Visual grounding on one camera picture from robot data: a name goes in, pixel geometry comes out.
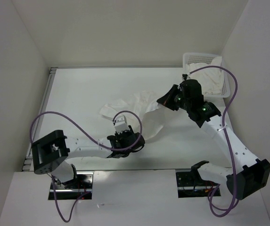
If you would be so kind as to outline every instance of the white table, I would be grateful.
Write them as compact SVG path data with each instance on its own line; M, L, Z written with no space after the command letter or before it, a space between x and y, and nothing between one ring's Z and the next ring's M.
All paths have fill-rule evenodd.
M43 110L64 113L94 137L105 137L113 133L111 122L98 115L105 103L143 90L165 94L172 84L181 82L181 74L181 68L58 69ZM211 101L223 111L222 99ZM175 170L172 169L190 168L201 160L221 166L229 164L214 141L188 118L185 111L167 110L165 114L165 127L139 153L117 160L70 160L78 170L95 170L92 200L77 203L70 224L270 226L259 191L241 201L224 218L212 215L206 197L178 198ZM69 136L83 136L65 119L46 115L38 127L36 139L55 129L63 129ZM49 186L47 175L15 173L0 226L66 225L54 201L48 201ZM226 185L221 185L220 190L222 197L214 197L213 201L226 207L231 195ZM66 218L72 203L72 200L59 201Z
M69 116L95 138L106 137L114 133L114 128L98 114L104 104L141 91L154 91L162 96L173 84L182 82L181 74L182 68L57 69L44 110ZM222 98L211 101L223 112ZM68 162L78 170L185 169L202 160L229 166L216 143L185 111L166 109L165 117L164 128L138 153L120 159L74 158ZM49 114L43 117L35 139L56 129L62 129L70 137L84 137L66 119Z

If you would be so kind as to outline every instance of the black joint housing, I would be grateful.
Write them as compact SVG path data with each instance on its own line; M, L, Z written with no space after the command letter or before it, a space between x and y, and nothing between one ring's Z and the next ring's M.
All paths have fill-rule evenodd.
M62 130L55 130L31 145L35 174L52 172L68 157L66 138Z
M264 159L256 160L256 164L247 167L237 174L237 199L242 200L266 186L270 174L270 163ZM233 174L227 176L227 187L233 194Z

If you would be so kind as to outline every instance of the white plastic basket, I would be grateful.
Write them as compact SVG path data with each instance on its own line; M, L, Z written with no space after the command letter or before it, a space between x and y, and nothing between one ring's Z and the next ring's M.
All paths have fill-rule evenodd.
M206 63L210 64L211 61L219 57L219 55L215 54L208 54L208 53L184 53L183 55L183 69L185 70L186 64L192 64L192 63ZM224 60L221 61L221 66L225 67ZM230 86L228 82L228 76L227 72L224 71L224 85L221 91L220 95L204 95L205 97L220 97L220 98L226 98L230 96Z

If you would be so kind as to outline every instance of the white towel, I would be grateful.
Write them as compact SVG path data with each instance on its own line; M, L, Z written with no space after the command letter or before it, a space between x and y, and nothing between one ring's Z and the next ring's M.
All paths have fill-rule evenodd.
M222 57L218 56L212 60L209 65L221 66ZM195 69L208 66L206 63L186 64L185 73L194 71ZM197 80L202 86L202 94L221 94L224 84L224 72L218 68L207 68L195 72L189 76L191 79Z
M154 137L164 126L164 107L156 101L160 98L153 91L143 91L127 97L114 100L104 105L99 114L112 120L113 117L122 110L134 112L142 121L142 136L145 140ZM131 125L135 132L139 131L138 120L129 113L124 113L127 123Z

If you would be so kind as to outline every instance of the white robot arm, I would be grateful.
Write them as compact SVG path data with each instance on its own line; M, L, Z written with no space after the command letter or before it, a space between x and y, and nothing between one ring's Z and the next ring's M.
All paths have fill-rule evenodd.
M186 110L190 119L195 121L218 144L231 163L228 142L224 133L226 130L237 172L237 199L242 200L264 187L269 177L270 163L266 159L260 161L255 154L251 153L228 125L222 127L220 111L213 103L204 101L201 85L197 80L187 80L186 75L183 75L183 78L185 80L179 86L173 85L171 90L157 102L174 111L179 108ZM226 183L229 191L233 193L232 168L215 166L208 161L201 161L192 166L191 171L195 180L210 180L217 184Z
M144 147L145 140L140 136L134 147L119 151L132 145L139 138L139 133L133 132L124 116L117 117L113 124L115 135L98 139L97 144L88 139L66 137L62 130L55 130L35 141L31 147L34 173L51 173L65 188L77 188L76 168L65 160L75 157L125 158Z

